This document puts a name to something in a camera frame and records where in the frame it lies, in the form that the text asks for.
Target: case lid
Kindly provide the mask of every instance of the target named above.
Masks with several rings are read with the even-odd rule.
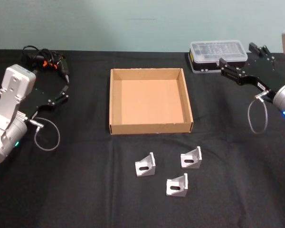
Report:
[[[245,62],[248,59],[239,40],[191,42],[190,49],[196,63],[217,63],[223,58],[227,62]]]

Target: teal wall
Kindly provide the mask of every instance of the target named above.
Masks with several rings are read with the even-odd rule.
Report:
[[[239,39],[281,52],[285,0],[0,0],[0,49],[189,50]]]

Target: plastic storage case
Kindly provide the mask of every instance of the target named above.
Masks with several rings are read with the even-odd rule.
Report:
[[[220,72],[220,58],[239,68],[242,68],[248,59],[243,45],[238,40],[191,42],[189,61],[194,73]]]

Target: open cardboard box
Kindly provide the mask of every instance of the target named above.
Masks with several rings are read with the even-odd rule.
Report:
[[[111,134],[191,132],[183,70],[112,69],[109,118]]]

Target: table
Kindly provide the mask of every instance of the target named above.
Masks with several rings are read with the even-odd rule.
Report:
[[[186,53],[65,55],[70,99],[40,115],[58,125],[61,145],[55,152],[41,151],[30,127],[0,165],[0,228],[285,227],[285,120],[268,105],[267,131],[251,132],[247,108],[256,88],[218,74],[194,75]],[[19,56],[18,50],[0,50],[0,84]],[[275,56],[285,76],[285,56]],[[111,136],[110,69],[161,67],[184,69],[193,132]],[[50,91],[63,82],[51,75],[38,76],[37,83]],[[254,126],[262,128],[262,105],[251,114]],[[166,180],[184,173],[180,154],[198,145],[203,162],[199,170],[187,170],[187,196],[167,197]],[[134,162],[149,152],[156,174],[137,178]]]

